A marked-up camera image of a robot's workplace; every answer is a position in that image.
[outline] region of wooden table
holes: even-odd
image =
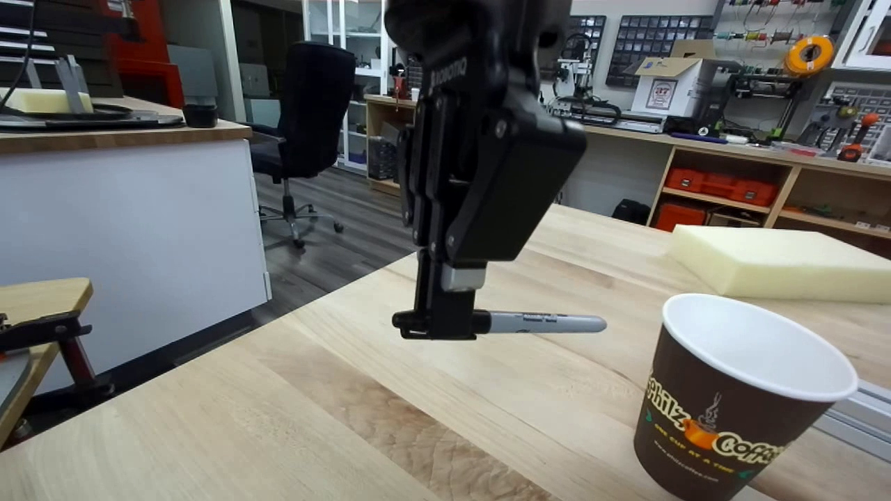
[[[600,311],[598,338],[404,342],[414,258],[0,456],[3,499],[667,499],[631,423],[670,292],[660,232],[550,208],[481,306]],[[770,303],[891,382],[891,310]],[[820,432],[741,499],[880,499],[887,464]]]

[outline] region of wooden chair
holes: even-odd
[[[75,388],[95,385],[78,339],[89,299],[89,278],[0,286],[0,449],[59,354]]]

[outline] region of office chair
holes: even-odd
[[[286,75],[280,91],[279,148],[249,148],[252,172],[265,172],[280,183],[280,208],[261,206],[279,214],[293,229],[293,243],[304,247],[304,235],[318,222],[311,203],[294,206],[288,178],[313,178],[336,162],[339,129],[350,103],[355,79],[355,55],[330,46],[300,41],[286,55]],[[309,214],[309,229],[300,232],[297,219]]]

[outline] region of storage bin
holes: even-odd
[[[728,199],[751,206],[770,206],[777,192],[778,186],[770,181],[738,178]]]
[[[712,199],[728,199],[735,186],[735,176],[706,172],[702,181],[702,192]]]
[[[702,192],[705,172],[691,168],[670,168],[664,186],[684,189],[684,192]]]
[[[706,218],[705,208],[687,203],[663,203],[656,211],[656,229],[674,232],[674,226],[702,226]]]

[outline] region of coffee cup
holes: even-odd
[[[674,295],[635,453],[678,499],[731,499],[852,392],[855,368],[809,329],[731,299]]]

